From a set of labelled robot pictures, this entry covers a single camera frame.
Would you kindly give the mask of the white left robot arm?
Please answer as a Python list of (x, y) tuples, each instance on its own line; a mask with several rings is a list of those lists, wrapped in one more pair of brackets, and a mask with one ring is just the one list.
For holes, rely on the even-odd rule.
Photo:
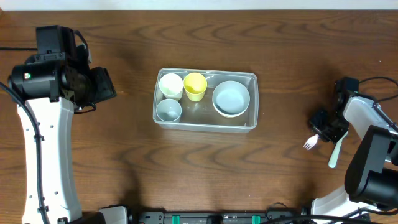
[(98, 211), (85, 218), (72, 167), (72, 119), (114, 98), (108, 71), (90, 68), (88, 53), (38, 54), (16, 65), (5, 90), (17, 103), (24, 129), (27, 199), (23, 223), (107, 223), (115, 218)]

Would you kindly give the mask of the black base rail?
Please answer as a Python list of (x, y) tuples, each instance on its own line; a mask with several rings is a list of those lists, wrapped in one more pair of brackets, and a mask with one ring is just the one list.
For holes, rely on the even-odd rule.
[(338, 220), (303, 219), (302, 214), (289, 208), (273, 208), (265, 212), (142, 212), (138, 224), (260, 224), (274, 223), (338, 223)]

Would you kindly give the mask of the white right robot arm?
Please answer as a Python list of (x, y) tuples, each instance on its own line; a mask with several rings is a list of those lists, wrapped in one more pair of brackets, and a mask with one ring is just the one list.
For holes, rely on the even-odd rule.
[(386, 162), (397, 165), (397, 125), (371, 96), (337, 90), (335, 97), (334, 119), (323, 111), (315, 115), (310, 121), (315, 134), (304, 148), (311, 149), (318, 140), (332, 142), (329, 166), (334, 168), (350, 126), (361, 143), (346, 170), (344, 186), (316, 198), (310, 214), (317, 223), (342, 222), (363, 213), (397, 214), (397, 171), (385, 167)]

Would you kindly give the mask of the clear plastic container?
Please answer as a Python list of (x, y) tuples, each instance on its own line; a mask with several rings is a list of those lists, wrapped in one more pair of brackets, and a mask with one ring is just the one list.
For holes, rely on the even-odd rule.
[[(166, 98), (160, 88), (160, 79), (168, 74), (175, 73), (182, 80), (189, 73), (201, 73), (207, 79), (207, 89), (202, 100), (194, 102), (188, 99), (183, 88), (182, 98), (178, 101), (182, 107), (182, 115), (179, 123), (161, 121), (155, 112), (157, 105)], [(249, 108), (241, 116), (225, 118), (220, 115), (212, 103), (213, 91), (217, 85), (225, 81), (237, 81), (243, 84), (249, 91)], [(185, 131), (213, 131), (221, 133), (248, 133), (257, 126), (259, 113), (259, 90), (257, 76), (247, 72), (230, 72), (219, 70), (195, 70), (182, 68), (163, 68), (158, 72), (155, 84), (153, 102), (153, 120), (162, 128), (178, 129)]]

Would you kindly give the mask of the white plastic bowl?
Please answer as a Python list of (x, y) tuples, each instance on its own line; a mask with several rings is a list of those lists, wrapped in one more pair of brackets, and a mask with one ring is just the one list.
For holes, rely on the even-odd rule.
[(213, 105), (215, 110), (225, 118), (235, 118), (241, 116), (244, 112), (248, 110), (247, 106), (227, 106), (222, 108), (220, 105)]
[(216, 86), (212, 95), (213, 105), (227, 106), (244, 105), (249, 107), (250, 94), (248, 89), (237, 81), (225, 81)]

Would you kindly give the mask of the white plastic cup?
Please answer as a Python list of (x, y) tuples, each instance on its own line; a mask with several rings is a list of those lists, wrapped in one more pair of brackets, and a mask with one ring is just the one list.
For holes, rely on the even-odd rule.
[(183, 80), (175, 73), (168, 73), (160, 79), (159, 88), (166, 98), (179, 101), (183, 95)]

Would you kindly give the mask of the grey plastic cup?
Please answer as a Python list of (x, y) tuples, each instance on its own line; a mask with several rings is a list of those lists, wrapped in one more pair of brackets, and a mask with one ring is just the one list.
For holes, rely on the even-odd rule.
[(179, 123), (182, 107), (177, 100), (164, 99), (157, 105), (155, 112), (161, 121)]

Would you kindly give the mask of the yellow plastic cup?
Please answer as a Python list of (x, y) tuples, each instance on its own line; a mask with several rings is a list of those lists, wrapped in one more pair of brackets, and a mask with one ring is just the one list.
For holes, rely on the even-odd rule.
[(188, 99), (194, 102), (203, 99), (207, 89), (207, 79), (201, 73), (189, 73), (183, 80)]

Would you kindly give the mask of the white plastic fork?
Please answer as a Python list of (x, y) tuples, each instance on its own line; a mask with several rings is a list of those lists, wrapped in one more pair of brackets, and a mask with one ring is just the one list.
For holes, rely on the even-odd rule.
[(307, 141), (305, 142), (305, 144), (303, 145), (303, 148), (306, 149), (306, 150), (310, 150), (311, 148), (313, 148), (317, 144), (318, 139), (319, 139), (319, 135), (318, 134), (315, 134), (314, 136), (309, 137), (307, 139)]

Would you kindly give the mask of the mint green plastic spoon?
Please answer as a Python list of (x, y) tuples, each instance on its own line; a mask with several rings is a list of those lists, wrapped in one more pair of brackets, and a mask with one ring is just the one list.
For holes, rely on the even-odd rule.
[(344, 135), (336, 142), (335, 148), (331, 153), (330, 159), (328, 161), (329, 168), (334, 169), (337, 165), (338, 157), (340, 155), (341, 145), (344, 138), (348, 135), (348, 131), (344, 133)]

